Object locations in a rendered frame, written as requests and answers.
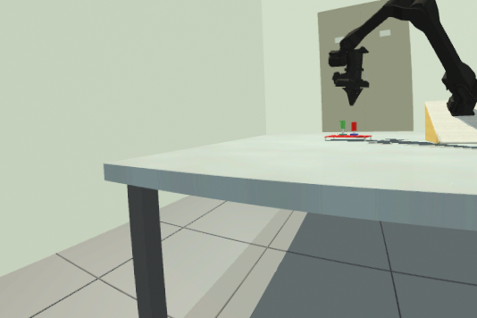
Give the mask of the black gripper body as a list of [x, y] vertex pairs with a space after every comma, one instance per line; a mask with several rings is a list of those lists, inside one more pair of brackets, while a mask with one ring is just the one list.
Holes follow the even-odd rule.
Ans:
[[369, 88], [370, 83], [361, 79], [361, 74], [364, 68], [362, 65], [347, 65], [345, 71], [347, 72], [346, 79], [338, 79], [335, 87], [346, 88]]

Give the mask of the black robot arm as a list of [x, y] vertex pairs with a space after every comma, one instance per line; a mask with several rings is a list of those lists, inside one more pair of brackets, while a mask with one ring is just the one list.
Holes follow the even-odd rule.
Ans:
[[477, 79], [472, 68], [461, 61], [448, 34], [439, 21], [439, 9], [435, 0], [389, 0], [366, 23], [346, 34], [339, 42], [340, 50], [329, 52], [329, 66], [363, 65], [365, 47], [356, 46], [378, 25], [394, 17], [410, 21], [423, 32], [440, 59], [445, 73], [441, 81], [452, 93], [447, 102], [451, 116], [475, 115], [477, 103]]

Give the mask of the red circuit board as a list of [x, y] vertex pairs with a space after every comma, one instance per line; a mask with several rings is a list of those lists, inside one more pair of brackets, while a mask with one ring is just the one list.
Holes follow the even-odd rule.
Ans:
[[344, 129], [345, 129], [345, 121], [340, 121], [340, 126], [342, 128], [342, 134], [339, 134], [337, 133], [337, 135], [332, 135], [332, 136], [327, 136], [325, 137], [325, 141], [327, 141], [327, 138], [364, 138], [364, 141], [366, 141], [367, 138], [370, 137], [370, 140], [372, 140], [372, 136], [358, 136], [358, 134], [356, 134], [356, 122], [351, 122], [351, 126], [352, 126], [352, 131], [354, 131], [353, 134], [350, 134], [350, 136], [345, 136], [347, 134], [344, 134]]

